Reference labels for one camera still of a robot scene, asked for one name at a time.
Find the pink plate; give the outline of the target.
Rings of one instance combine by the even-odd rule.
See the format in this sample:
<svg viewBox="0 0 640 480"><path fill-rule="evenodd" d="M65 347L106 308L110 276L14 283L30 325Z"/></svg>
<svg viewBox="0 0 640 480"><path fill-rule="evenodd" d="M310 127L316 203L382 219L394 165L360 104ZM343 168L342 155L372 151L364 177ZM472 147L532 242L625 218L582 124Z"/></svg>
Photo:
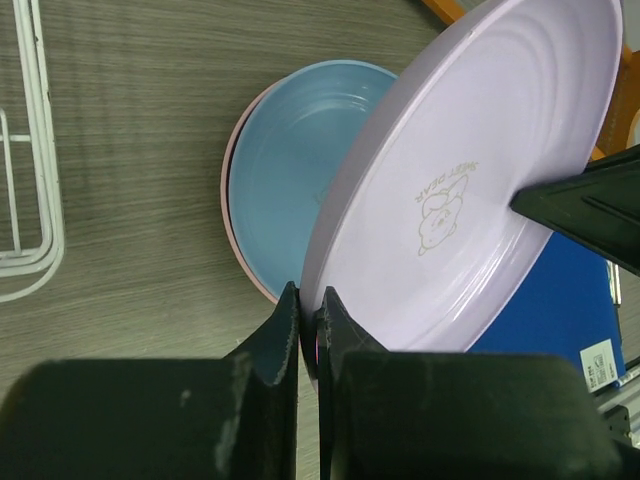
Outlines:
<svg viewBox="0 0 640 480"><path fill-rule="evenodd" d="M254 97L246 108L238 117L231 133L228 137L224 155L221 163L220 181L219 181L219 196L220 196L220 211L224 227L224 232L228 240L229 246L235 259L249 279L253 286L272 304L276 304L278 295L273 294L262 283L259 277L254 273L250 264L247 262L241 242L238 240L239 222L238 222L238 193L239 190L235 186L236 177L234 169L234 158L237 150L238 142L242 137L242 131L246 126L247 121L254 113L256 107L269 94L277 85L279 81L272 83L262 90L256 97Z"/></svg>

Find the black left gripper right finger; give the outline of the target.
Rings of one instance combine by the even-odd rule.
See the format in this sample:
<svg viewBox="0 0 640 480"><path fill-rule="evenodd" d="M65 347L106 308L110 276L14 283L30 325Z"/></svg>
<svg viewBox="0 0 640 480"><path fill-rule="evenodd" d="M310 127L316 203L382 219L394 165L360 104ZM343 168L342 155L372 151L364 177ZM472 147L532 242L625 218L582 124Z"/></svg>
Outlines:
<svg viewBox="0 0 640 480"><path fill-rule="evenodd" d="M557 356L383 348L333 288L316 314L324 479L620 479L625 462Z"/></svg>

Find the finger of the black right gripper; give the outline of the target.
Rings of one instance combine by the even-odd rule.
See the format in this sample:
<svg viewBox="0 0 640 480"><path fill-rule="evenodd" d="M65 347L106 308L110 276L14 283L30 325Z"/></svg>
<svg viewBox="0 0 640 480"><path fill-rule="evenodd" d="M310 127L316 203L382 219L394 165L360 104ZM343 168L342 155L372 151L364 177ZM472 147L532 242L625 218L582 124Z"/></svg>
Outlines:
<svg viewBox="0 0 640 480"><path fill-rule="evenodd" d="M639 147L604 157L583 173L520 190L510 207L639 274Z"/></svg>

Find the blue plate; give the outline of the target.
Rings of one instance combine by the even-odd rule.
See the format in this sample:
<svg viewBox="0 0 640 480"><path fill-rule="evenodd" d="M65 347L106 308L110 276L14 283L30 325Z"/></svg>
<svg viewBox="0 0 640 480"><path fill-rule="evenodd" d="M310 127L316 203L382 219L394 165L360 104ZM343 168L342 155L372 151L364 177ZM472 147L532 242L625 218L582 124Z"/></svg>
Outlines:
<svg viewBox="0 0 640 480"><path fill-rule="evenodd" d="M314 63L279 80L247 121L234 158L238 240L278 298L300 281L330 184L395 79L358 60Z"/></svg>

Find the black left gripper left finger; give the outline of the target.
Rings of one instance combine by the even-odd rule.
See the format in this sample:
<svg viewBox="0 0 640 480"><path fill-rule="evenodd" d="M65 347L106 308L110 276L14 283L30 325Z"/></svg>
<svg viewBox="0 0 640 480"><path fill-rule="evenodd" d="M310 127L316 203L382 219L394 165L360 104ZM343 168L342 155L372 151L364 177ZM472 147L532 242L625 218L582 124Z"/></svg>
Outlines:
<svg viewBox="0 0 640 480"><path fill-rule="evenodd" d="M226 356L51 360L1 406L5 479L292 479L299 296Z"/></svg>

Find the purple plate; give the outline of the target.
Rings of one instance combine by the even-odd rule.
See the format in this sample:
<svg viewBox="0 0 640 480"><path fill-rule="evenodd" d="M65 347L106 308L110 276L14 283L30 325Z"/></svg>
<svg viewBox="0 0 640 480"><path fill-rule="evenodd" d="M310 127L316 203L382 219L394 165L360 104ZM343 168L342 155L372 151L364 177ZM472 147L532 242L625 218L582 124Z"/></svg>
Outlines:
<svg viewBox="0 0 640 480"><path fill-rule="evenodd" d="M388 350L464 352L477 342L551 235L510 201L584 171L623 30L618 1L486 1L400 74L315 221L300 284L311 379L327 288Z"/></svg>

